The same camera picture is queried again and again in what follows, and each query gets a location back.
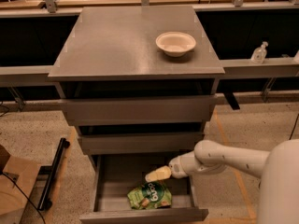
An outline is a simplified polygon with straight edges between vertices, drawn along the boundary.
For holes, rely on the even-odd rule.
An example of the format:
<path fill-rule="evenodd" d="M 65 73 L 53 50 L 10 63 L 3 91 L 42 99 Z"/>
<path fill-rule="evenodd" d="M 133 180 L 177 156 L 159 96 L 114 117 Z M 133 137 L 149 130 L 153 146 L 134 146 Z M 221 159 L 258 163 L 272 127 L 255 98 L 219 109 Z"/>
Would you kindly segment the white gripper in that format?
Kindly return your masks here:
<path fill-rule="evenodd" d="M 187 177 L 198 171 L 200 161 L 196 159 L 194 152 L 192 151 L 172 159 L 169 162 L 169 167 L 163 166 L 146 174 L 145 180 L 147 182 L 166 180 L 171 174 L 174 178 Z"/>

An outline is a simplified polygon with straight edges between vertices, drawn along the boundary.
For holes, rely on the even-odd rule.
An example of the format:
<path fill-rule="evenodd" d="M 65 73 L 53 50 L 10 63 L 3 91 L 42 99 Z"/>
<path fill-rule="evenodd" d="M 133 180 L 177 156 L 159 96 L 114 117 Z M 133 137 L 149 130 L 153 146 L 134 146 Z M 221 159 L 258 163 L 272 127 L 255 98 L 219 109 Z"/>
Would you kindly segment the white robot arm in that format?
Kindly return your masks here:
<path fill-rule="evenodd" d="M 299 224 L 299 140 L 284 141 L 270 151 L 228 147 L 210 140 L 173 158 L 145 176 L 148 182 L 169 177 L 217 174 L 230 166 L 261 180 L 256 224 Z"/>

